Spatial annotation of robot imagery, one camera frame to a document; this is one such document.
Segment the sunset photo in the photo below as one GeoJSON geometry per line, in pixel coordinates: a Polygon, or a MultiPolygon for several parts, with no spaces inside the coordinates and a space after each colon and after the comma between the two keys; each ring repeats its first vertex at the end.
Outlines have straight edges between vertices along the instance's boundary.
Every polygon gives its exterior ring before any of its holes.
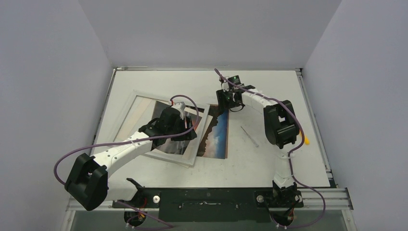
{"type": "Polygon", "coordinates": [[[153,150],[155,154],[167,154],[170,157],[180,156],[181,160],[190,160],[196,157],[225,159],[228,144],[229,113],[218,111],[216,105],[208,109],[200,108],[199,117],[205,116],[205,125],[202,129],[200,141],[172,141],[153,150]]]}

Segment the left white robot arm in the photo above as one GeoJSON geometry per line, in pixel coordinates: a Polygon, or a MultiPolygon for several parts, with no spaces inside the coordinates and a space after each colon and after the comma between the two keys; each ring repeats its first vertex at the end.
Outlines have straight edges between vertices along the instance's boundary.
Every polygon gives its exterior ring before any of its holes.
{"type": "Polygon", "coordinates": [[[192,118],[185,112],[184,103],[166,107],[158,118],[143,125],[127,140],[110,144],[109,149],[89,156],[81,154],[64,183],[65,190],[87,211],[105,201],[126,201],[131,207],[143,202],[143,187],[134,179],[109,181],[113,173],[136,157],[172,141],[191,141],[197,137],[192,118]]]}

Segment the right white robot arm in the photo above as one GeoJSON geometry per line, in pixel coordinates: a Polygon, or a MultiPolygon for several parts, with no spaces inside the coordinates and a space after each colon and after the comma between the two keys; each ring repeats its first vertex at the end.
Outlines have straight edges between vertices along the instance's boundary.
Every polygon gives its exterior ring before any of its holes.
{"type": "Polygon", "coordinates": [[[275,171],[272,201],[278,207],[300,205],[301,193],[294,179],[292,153],[305,142],[302,127],[289,100],[279,101],[265,96],[252,85],[241,83],[239,76],[219,76],[221,90],[216,91],[221,110],[249,107],[263,116],[266,139],[275,147],[275,171]]]}

